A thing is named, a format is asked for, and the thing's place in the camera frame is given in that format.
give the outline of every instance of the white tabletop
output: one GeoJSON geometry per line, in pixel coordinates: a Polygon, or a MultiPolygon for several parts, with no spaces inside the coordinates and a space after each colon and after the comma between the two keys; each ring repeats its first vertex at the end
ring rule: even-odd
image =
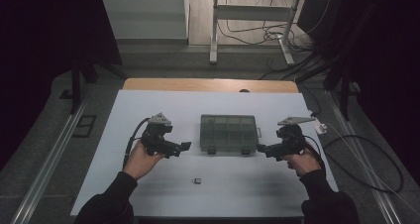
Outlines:
{"type": "MultiPolygon", "coordinates": [[[[71,215],[77,215],[93,195],[102,193],[122,169],[129,138],[145,118],[162,112],[172,122],[168,141],[192,142],[180,157],[163,159],[139,180],[130,202],[136,216],[153,217],[301,217],[306,190],[286,162],[265,154],[208,156],[200,151],[200,116],[254,115],[260,143],[279,143],[277,122],[307,117],[300,93],[173,92],[120,90],[105,131],[77,196],[71,215]],[[194,184],[201,178],[201,184],[194,184]]],[[[318,143],[313,124],[300,124],[303,134],[318,143]]],[[[139,130],[143,133],[146,125],[139,130]]],[[[329,165],[327,180],[337,190],[329,165]]]]}

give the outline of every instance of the white connector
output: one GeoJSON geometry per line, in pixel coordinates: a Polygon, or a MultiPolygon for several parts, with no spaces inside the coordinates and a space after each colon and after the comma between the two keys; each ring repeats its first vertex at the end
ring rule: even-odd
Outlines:
{"type": "Polygon", "coordinates": [[[326,134],[327,133],[327,125],[319,122],[318,118],[316,118],[316,117],[313,117],[313,118],[315,118],[315,120],[313,121],[313,123],[314,123],[314,127],[315,127],[315,130],[316,130],[316,133],[318,135],[324,135],[324,134],[326,134]]]}

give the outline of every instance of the white wall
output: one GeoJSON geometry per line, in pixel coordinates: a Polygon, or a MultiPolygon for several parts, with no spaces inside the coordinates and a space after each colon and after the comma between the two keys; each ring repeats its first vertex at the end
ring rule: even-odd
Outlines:
{"type": "Polygon", "coordinates": [[[116,39],[187,39],[189,0],[103,0],[116,39]]]}

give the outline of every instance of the wooden floor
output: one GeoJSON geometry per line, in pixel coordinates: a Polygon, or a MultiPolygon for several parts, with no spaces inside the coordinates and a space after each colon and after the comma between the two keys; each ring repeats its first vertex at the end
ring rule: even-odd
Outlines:
{"type": "MultiPolygon", "coordinates": [[[[293,0],[218,0],[219,4],[229,5],[259,5],[259,6],[287,6],[290,7],[293,0]]],[[[300,14],[304,0],[300,0],[298,10],[294,22],[300,14]]],[[[190,0],[190,16],[189,16],[189,44],[191,46],[210,45],[213,18],[213,0],[190,0]]],[[[263,26],[269,27],[273,25],[285,25],[285,22],[262,22],[262,21],[235,21],[235,20],[219,20],[218,44],[219,45],[245,45],[238,40],[225,37],[225,35],[239,38],[242,41],[255,44],[264,41],[265,31],[263,26]],[[233,32],[246,29],[257,28],[256,30],[246,32],[233,32]]],[[[291,28],[294,33],[294,42],[298,45],[309,45],[310,39],[303,35],[295,24],[291,28]]],[[[283,32],[284,28],[275,27],[270,32],[283,32]]],[[[293,34],[289,34],[289,39],[293,40],[293,34]]],[[[263,46],[278,46],[278,41],[265,41],[263,46]]]]}

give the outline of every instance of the hand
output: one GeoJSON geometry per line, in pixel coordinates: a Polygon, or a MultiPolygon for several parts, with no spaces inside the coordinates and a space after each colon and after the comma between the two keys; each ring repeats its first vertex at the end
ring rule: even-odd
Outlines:
{"type": "Polygon", "coordinates": [[[305,149],[301,155],[288,155],[282,157],[282,159],[287,161],[287,166],[295,169],[299,176],[303,176],[313,170],[321,169],[314,155],[308,149],[305,149]]]}
{"type": "Polygon", "coordinates": [[[139,180],[141,177],[148,174],[162,158],[164,158],[164,154],[149,156],[145,147],[139,140],[131,151],[129,160],[124,166],[123,172],[129,174],[135,180],[139,180]]]}

